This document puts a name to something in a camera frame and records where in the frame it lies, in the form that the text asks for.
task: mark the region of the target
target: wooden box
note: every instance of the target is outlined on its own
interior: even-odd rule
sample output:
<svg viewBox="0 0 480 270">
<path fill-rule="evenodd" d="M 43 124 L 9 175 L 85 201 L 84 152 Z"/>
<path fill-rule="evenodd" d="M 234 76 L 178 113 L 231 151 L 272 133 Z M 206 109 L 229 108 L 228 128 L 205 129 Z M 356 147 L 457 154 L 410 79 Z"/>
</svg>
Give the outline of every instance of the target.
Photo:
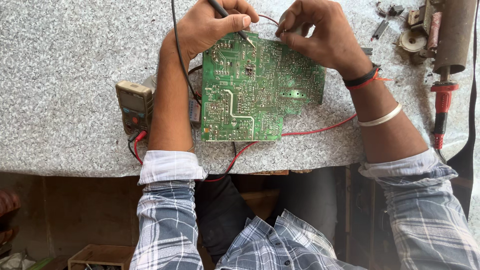
<svg viewBox="0 0 480 270">
<path fill-rule="evenodd" d="M 87 263 L 115 265 L 128 270 L 134 251 L 134 246 L 90 244 L 68 259 L 68 270 L 85 270 Z"/>
</svg>

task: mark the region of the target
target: red soldering iron handle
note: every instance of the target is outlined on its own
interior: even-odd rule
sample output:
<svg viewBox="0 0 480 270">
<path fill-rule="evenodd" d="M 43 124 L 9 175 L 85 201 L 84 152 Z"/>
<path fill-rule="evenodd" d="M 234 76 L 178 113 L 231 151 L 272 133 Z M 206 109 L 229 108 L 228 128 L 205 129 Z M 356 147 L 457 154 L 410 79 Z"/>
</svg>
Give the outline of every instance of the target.
<svg viewBox="0 0 480 270">
<path fill-rule="evenodd" d="M 447 126 L 448 109 L 452 102 L 452 92 L 459 88 L 458 84 L 453 83 L 449 85 L 433 85 L 431 92 L 436 92 L 435 97 L 435 129 L 433 131 L 435 136 L 435 149 L 442 149 L 444 146 L 444 135 Z"/>
</svg>

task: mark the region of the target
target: rolled-up sleeve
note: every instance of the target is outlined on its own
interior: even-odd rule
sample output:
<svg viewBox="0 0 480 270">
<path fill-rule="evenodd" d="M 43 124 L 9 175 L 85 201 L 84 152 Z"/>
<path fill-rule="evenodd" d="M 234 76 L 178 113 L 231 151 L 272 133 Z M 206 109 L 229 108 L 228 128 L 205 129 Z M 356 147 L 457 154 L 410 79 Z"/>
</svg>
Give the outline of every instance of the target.
<svg viewBox="0 0 480 270">
<path fill-rule="evenodd" d="M 140 238 L 131 270 L 200 269 L 194 179 L 207 173 L 189 152 L 148 151 L 139 184 L 146 184 L 137 208 Z"/>
<path fill-rule="evenodd" d="M 402 269 L 479 269 L 480 250 L 450 179 L 457 173 L 432 149 L 403 160 L 363 164 L 385 190 Z"/>
</svg>

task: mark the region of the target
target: dark floor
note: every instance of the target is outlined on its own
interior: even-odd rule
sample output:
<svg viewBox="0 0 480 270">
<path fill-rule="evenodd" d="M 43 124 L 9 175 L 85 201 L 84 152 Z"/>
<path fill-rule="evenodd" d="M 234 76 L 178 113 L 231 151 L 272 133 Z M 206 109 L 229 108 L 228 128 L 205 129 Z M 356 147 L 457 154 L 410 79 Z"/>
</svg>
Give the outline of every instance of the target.
<svg viewBox="0 0 480 270">
<path fill-rule="evenodd" d="M 0 172 L 0 188 L 15 190 L 22 203 L 0 217 L 0 231 L 18 226 L 11 253 L 26 249 L 34 259 L 74 255 L 87 244 L 136 245 L 137 181 Z"/>
</svg>

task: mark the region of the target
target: plaid shirt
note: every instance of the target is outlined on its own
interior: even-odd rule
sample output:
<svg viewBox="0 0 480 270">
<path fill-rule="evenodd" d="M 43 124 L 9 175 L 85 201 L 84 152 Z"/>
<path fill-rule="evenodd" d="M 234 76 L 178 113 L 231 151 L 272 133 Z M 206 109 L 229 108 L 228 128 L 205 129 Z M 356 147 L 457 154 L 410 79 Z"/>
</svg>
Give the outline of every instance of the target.
<svg viewBox="0 0 480 270">
<path fill-rule="evenodd" d="M 387 197 L 402 269 L 479 269 L 480 250 L 468 230 L 449 179 L 457 174 L 431 150 L 404 160 L 364 164 Z M 188 152 L 148 151 L 139 184 L 140 240 L 131 270 L 203 269 L 196 243 L 192 179 L 206 172 Z M 339 261 L 332 245 L 309 224 L 285 211 L 274 228 L 260 218 L 245 229 L 217 269 L 359 269 Z"/>
</svg>

